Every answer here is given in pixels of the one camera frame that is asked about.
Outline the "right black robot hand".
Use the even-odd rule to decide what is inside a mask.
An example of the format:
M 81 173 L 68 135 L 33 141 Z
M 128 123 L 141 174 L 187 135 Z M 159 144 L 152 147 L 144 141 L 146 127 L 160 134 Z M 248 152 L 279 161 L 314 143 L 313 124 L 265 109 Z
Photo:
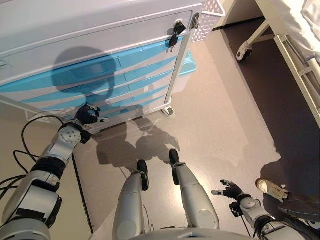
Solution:
M 225 186 L 225 190 L 212 190 L 212 195 L 224 196 L 230 199 L 237 200 L 239 196 L 244 194 L 242 189 L 230 180 L 222 179 L 220 180 L 220 183 Z

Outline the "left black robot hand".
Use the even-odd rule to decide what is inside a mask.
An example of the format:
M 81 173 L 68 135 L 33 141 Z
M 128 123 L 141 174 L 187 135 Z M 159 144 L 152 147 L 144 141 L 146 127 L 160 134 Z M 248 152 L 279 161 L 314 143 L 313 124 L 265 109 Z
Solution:
M 77 119 L 82 125 L 110 122 L 110 118 L 100 117 L 100 111 L 101 109 L 99 107 L 86 103 L 78 109 L 75 119 Z

